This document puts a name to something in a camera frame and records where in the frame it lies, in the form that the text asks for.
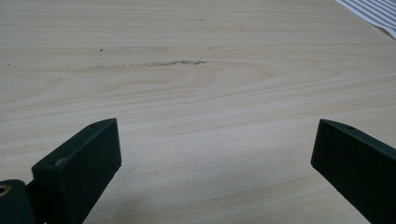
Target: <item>wood grain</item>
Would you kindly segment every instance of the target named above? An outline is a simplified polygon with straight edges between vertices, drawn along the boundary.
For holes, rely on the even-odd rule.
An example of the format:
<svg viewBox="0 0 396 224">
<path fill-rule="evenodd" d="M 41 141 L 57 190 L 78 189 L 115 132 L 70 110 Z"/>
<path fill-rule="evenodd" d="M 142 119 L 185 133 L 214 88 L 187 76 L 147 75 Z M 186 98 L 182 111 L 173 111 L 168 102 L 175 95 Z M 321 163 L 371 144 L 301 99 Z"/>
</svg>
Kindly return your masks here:
<svg viewBox="0 0 396 224">
<path fill-rule="evenodd" d="M 117 118 L 85 223 L 367 223 L 310 165 L 318 120 L 396 146 L 395 41 L 334 1 L 0 2 L 0 176 Z"/>
</svg>

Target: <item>white striped cloth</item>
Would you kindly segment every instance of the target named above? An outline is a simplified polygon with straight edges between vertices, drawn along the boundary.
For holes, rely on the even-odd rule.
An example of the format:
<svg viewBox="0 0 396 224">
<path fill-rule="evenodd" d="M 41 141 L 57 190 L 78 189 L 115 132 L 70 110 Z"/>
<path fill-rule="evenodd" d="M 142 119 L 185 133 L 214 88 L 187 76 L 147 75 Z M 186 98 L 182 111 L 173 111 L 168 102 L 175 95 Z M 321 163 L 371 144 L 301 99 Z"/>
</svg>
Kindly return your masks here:
<svg viewBox="0 0 396 224">
<path fill-rule="evenodd" d="M 335 0 L 365 21 L 389 32 L 396 39 L 395 0 Z"/>
</svg>

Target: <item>wooden table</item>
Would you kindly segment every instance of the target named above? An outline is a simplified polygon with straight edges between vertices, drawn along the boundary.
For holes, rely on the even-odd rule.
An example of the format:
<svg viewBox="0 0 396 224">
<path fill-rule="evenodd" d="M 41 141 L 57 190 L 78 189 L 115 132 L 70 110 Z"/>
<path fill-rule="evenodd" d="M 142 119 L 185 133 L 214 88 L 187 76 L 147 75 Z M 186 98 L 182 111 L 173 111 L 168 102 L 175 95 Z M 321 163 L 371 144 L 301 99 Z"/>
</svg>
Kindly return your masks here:
<svg viewBox="0 0 396 224">
<path fill-rule="evenodd" d="M 1 1 L 1 179 L 109 118 L 85 223 L 367 223 L 310 158 L 321 118 L 396 146 L 396 42 L 333 0 Z"/>
</svg>

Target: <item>black clamp jaw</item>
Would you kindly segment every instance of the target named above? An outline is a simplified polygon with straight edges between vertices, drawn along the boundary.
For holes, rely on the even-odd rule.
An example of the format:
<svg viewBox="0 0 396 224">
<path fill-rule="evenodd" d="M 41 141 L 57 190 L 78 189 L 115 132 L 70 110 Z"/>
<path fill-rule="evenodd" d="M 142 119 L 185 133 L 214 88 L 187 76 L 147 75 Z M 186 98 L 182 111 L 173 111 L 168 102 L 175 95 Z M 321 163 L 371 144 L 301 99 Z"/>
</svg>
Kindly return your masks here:
<svg viewBox="0 0 396 224">
<path fill-rule="evenodd" d="M 1 224 L 80 224 L 121 166 L 116 119 L 91 124 L 32 167 L 0 182 Z"/>
<path fill-rule="evenodd" d="M 311 164 L 371 223 L 396 223 L 395 148 L 322 119 Z"/>
</svg>

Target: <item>striped fabric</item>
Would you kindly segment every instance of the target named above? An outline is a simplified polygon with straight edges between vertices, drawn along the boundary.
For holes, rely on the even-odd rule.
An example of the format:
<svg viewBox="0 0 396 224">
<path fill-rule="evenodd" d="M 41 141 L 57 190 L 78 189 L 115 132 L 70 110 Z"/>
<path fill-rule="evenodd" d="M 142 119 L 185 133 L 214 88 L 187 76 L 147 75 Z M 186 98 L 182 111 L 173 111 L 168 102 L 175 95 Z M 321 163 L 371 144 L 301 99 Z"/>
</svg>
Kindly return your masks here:
<svg viewBox="0 0 396 224">
<path fill-rule="evenodd" d="M 383 28 L 396 39 L 395 0 L 335 0 L 374 26 Z"/>
</svg>

